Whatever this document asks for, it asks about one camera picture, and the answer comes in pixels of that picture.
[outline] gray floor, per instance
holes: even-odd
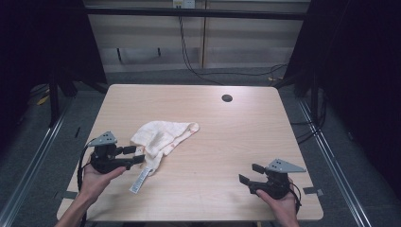
[[[276,71],[275,79],[283,74]],[[210,69],[202,72],[234,72],[264,73],[269,68],[247,69]],[[275,81],[269,80],[271,75],[211,75],[203,76],[224,85],[270,86]],[[168,70],[137,73],[113,73],[108,75],[110,84],[207,84],[216,85],[208,80],[200,79],[188,70]],[[74,172],[81,149],[88,139],[89,132],[95,122],[96,114],[104,95],[78,84],[78,95],[71,99],[71,107],[64,118],[61,129],[54,140],[39,174],[19,209],[12,226],[53,226],[61,200],[55,198],[58,192],[65,190]],[[290,122],[304,122],[299,99],[293,95],[292,87],[279,90]],[[37,106],[34,102],[39,96],[32,98],[19,131],[12,138],[8,152],[0,161],[0,208],[3,209],[8,198],[25,173],[26,167],[35,155],[42,142],[50,119],[48,101]],[[61,96],[61,108],[69,98]],[[310,131],[307,125],[293,126],[296,137]],[[401,226],[401,202],[393,194],[386,182],[366,159],[362,148],[349,139],[348,130],[328,105],[327,117],[323,126],[333,154],[357,198],[363,206],[372,226]],[[320,147],[312,137],[300,145],[300,150],[316,188],[324,195],[320,196],[324,217],[319,221],[302,221],[301,226],[358,226],[344,199],[333,174],[328,167]],[[122,223],[98,223],[97,226],[121,226]]]

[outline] forearm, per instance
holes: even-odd
[[[65,211],[65,213],[60,218],[56,227],[73,227],[78,226],[79,222],[82,220],[83,215],[86,210],[92,205],[91,200],[83,195],[78,195],[70,207]]]

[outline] white tag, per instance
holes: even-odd
[[[133,183],[133,185],[130,188],[130,191],[137,194],[139,189],[142,186],[142,183],[144,182],[145,178],[148,176],[148,174],[152,171],[153,169],[149,168],[149,167],[145,167],[141,174],[139,175],[138,179],[136,179],[136,181]]]

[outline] person's right hand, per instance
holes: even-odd
[[[292,180],[290,178],[288,179],[291,182],[291,190],[294,190]],[[283,227],[299,226],[297,213],[295,210],[295,197],[292,195],[292,193],[288,192],[280,200],[273,199],[268,193],[260,189],[256,190],[256,194],[270,206],[277,221]]]

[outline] aluminum rail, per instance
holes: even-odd
[[[18,183],[12,195],[9,197],[6,205],[0,213],[0,226],[1,227],[9,227],[14,221],[15,217],[19,209],[21,208],[26,195],[32,186],[36,176],[38,175],[39,169],[44,162],[44,158],[46,157],[48,151],[50,150],[51,145],[53,144],[54,139],[59,133],[60,127],[64,120],[65,114],[69,110],[71,104],[73,102],[73,98],[68,98],[64,105],[63,112],[61,113],[59,119],[55,122],[52,128],[47,130],[47,133],[39,145],[35,156],[32,158],[26,172]]]
[[[312,121],[311,112],[309,107],[307,106],[304,100],[300,101],[301,110],[307,121]],[[314,124],[309,124],[309,127],[312,131],[316,131],[315,139],[318,143],[322,155],[327,162],[334,179],[336,180],[337,186],[339,187],[342,196],[348,204],[348,207],[354,216],[355,221],[357,222],[357,226],[359,227],[372,227],[371,222],[369,221],[363,206],[359,202],[356,194],[354,193],[351,185],[348,183],[339,163],[336,160],[336,157],[328,145],[322,131],[318,129]]]
[[[141,15],[141,16],[181,16],[181,17],[215,17],[215,18],[248,18],[303,21],[311,17],[328,18],[327,15],[312,15],[302,12],[272,12],[220,9],[167,9],[167,8],[41,8],[41,12],[85,13],[97,15]]]

